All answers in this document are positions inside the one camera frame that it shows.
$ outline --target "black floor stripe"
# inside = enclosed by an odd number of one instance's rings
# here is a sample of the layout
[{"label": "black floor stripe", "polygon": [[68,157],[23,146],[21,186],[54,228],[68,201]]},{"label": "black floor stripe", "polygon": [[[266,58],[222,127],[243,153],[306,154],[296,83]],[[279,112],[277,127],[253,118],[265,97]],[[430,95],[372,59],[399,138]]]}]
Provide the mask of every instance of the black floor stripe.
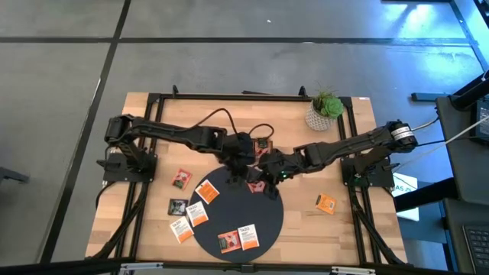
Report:
[{"label": "black floor stripe", "polygon": [[0,37],[0,43],[44,44],[165,44],[165,43],[291,43],[381,44],[403,46],[470,47],[466,38],[335,38],[335,37]]},{"label": "black floor stripe", "polygon": [[327,37],[123,37],[122,44],[150,43],[295,43],[295,44],[382,44],[405,46],[469,47],[465,38],[327,38]]},{"label": "black floor stripe", "polygon": [[[131,0],[125,0],[124,6],[122,7],[121,11],[121,16],[119,17],[119,21],[117,23],[117,28],[115,29],[115,39],[121,36],[122,28],[124,27],[130,4]],[[78,172],[82,164],[83,155],[85,154],[86,145],[89,141],[93,122],[95,121],[100,101],[102,99],[102,94],[104,92],[105,84],[107,83],[108,73],[110,71],[112,61],[114,60],[117,45],[117,43],[111,43],[108,49],[107,57],[105,58],[104,66],[102,68],[102,72],[100,73],[99,84],[97,85],[97,89],[95,91],[95,95],[93,96],[92,104],[90,105],[90,108],[86,115],[85,123],[79,136],[75,152],[73,153],[69,169],[66,172],[63,181],[63,191],[57,205],[56,214],[51,219],[52,222],[50,223],[50,230],[47,234],[42,255],[40,256],[40,262],[42,264],[51,262],[51,258],[53,257],[57,239],[60,235],[61,228],[63,227],[63,221],[66,215],[66,211],[68,210],[68,206],[70,205],[71,195],[73,194],[73,190],[75,189],[76,178],[78,177]]]},{"label": "black floor stripe", "polygon": [[472,36],[472,33],[471,33],[470,29],[468,28],[468,25],[465,22],[465,19],[464,19],[463,15],[461,14],[460,9],[457,6],[457,3],[455,3],[455,1],[452,0],[450,2],[450,6],[452,7],[453,13],[456,16],[462,31],[464,32],[469,43],[471,44],[472,50],[474,51],[474,55],[478,59],[480,65],[482,67],[482,70],[483,71],[489,70],[489,65],[487,64],[487,61],[484,59],[484,55],[482,55],[481,50],[479,50],[478,43],[474,39],[474,37]]},{"label": "black floor stripe", "polygon": [[97,44],[114,41],[113,37],[0,37],[0,43]]}]

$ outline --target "chair leg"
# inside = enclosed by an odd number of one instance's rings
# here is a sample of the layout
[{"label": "chair leg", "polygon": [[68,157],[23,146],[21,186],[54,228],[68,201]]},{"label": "chair leg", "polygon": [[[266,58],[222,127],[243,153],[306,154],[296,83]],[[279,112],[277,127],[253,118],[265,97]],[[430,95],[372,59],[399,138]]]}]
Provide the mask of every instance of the chair leg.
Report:
[{"label": "chair leg", "polygon": [[21,173],[0,167],[0,176],[2,179],[17,180],[20,183],[27,183],[29,181],[29,176],[25,176]]}]

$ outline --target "white plant pot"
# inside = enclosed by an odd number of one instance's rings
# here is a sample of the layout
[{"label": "white plant pot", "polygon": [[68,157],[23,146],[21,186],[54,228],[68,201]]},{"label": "white plant pot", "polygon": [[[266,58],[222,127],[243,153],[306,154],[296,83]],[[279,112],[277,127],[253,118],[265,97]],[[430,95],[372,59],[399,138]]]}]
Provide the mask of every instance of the white plant pot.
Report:
[{"label": "white plant pot", "polygon": [[319,114],[313,106],[313,102],[309,105],[309,109],[306,113],[306,123],[314,131],[325,131],[328,130],[333,123],[335,123],[334,118],[328,118]]}]

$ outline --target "wooden table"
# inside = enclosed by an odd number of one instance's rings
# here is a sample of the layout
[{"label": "wooden table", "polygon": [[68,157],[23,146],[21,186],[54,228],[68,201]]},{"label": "wooden table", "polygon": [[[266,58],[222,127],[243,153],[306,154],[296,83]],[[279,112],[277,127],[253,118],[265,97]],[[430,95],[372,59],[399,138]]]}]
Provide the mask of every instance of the wooden table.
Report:
[{"label": "wooden table", "polygon": [[[128,93],[122,113],[144,116],[147,97],[148,93]],[[352,102],[358,133],[362,134],[375,128],[370,99],[352,98]],[[304,116],[308,105],[308,102],[167,99],[164,102],[161,122],[189,127],[211,111],[226,107],[231,112],[238,131],[248,132],[253,126],[264,122],[273,125],[274,146],[286,154],[302,144],[338,141],[340,137],[337,124],[327,131],[320,132],[313,131],[306,125]],[[347,137],[349,137],[346,112],[343,117],[347,125]],[[228,117],[223,112],[217,113],[204,125],[223,127],[227,128],[228,132],[232,132]],[[264,136],[268,131],[269,129],[259,128],[253,135]],[[156,153],[158,154],[157,172],[149,188],[137,259],[220,262],[221,260],[207,254],[195,238],[178,244],[169,224],[179,216],[167,214],[170,198],[189,199],[193,188],[201,178],[220,165],[214,156],[199,154],[182,144],[158,141]],[[172,177],[179,168],[193,173],[189,185],[183,191],[170,185]],[[254,260],[254,263],[358,264],[350,202],[347,188],[342,183],[338,160],[323,171],[286,180],[278,188],[285,211],[282,230],[271,249]],[[127,191],[128,183],[116,183],[102,195],[86,256],[98,252],[119,226]],[[316,198],[320,193],[326,193],[337,199],[334,215],[315,209]],[[395,254],[401,260],[406,260],[392,197],[382,188],[370,188],[369,193],[377,230]],[[368,233],[363,226],[362,230],[367,259],[372,261]],[[128,255],[131,236],[132,229],[129,228],[123,255]]]}]

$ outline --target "black circular board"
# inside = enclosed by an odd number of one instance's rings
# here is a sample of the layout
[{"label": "black circular board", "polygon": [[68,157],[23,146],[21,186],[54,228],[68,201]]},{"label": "black circular board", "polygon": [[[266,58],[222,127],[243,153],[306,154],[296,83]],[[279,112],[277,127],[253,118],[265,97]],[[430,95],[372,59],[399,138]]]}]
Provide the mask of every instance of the black circular board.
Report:
[{"label": "black circular board", "polygon": [[[267,252],[277,240],[283,223],[282,198],[279,195],[272,200],[261,192],[251,193],[244,180],[226,183],[230,175],[225,167],[220,167],[200,180],[200,183],[209,180],[219,195],[207,204],[196,192],[192,194],[190,205],[202,201],[209,217],[207,222],[193,228],[193,232],[200,246],[212,256],[232,263],[247,263]],[[253,224],[259,247],[221,253],[218,235]]]}]

